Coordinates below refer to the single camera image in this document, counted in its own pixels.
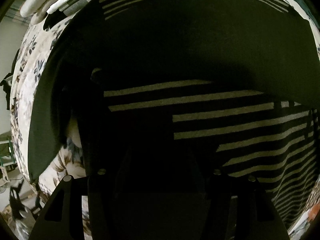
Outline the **black white folded garment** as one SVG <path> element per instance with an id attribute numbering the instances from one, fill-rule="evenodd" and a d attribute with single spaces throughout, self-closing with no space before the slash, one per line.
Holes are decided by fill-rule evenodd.
<path id="1" fill-rule="evenodd" d="M 91 0 L 57 0 L 52 3 L 45 11 L 42 19 L 44 20 L 43 29 L 48 31 L 53 26 L 76 13 L 87 5 Z"/>

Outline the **black striped sweater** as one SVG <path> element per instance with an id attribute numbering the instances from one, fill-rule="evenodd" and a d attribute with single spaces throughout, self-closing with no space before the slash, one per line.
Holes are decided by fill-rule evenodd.
<path id="1" fill-rule="evenodd" d="M 255 179 L 289 229 L 319 176 L 319 57 L 284 0 L 92 0 L 36 73 L 28 172 L 88 117 L 94 167 Z"/>

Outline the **floral bedspread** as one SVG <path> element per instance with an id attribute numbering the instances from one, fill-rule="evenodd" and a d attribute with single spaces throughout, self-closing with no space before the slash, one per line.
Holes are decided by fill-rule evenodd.
<path id="1" fill-rule="evenodd" d="M 142 168 L 125 176 L 119 171 L 94 167 L 102 146 L 89 133 L 91 123 L 80 112 L 79 122 L 67 127 L 69 142 L 31 182 L 28 142 L 37 89 L 36 73 L 57 37 L 53 26 L 28 28 L 17 57 L 10 96 L 11 132 L 18 167 L 30 185 L 48 202 L 64 176 L 88 179 L 82 196 L 84 239 L 288 239 L 302 215 L 319 211 L 319 176 L 303 212 L 285 228 L 261 185 L 252 178 L 236 178 L 215 171 L 209 191 L 195 172 L 175 168 L 170 177 L 145 176 Z"/>

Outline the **black clothes pile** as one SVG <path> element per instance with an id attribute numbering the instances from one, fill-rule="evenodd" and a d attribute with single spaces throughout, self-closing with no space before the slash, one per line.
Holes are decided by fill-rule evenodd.
<path id="1" fill-rule="evenodd" d="M 19 52 L 20 50 L 18 49 L 15 55 L 15 58 L 12 62 L 11 72 L 9 72 L 0 83 L 1 87 L 3 87 L 3 91 L 5 92 L 5 99 L 6 99 L 8 111 L 10 110 L 10 93 L 11 93 L 11 87 L 12 87 L 12 78 L 13 78 L 15 65 L 16 65 Z"/>

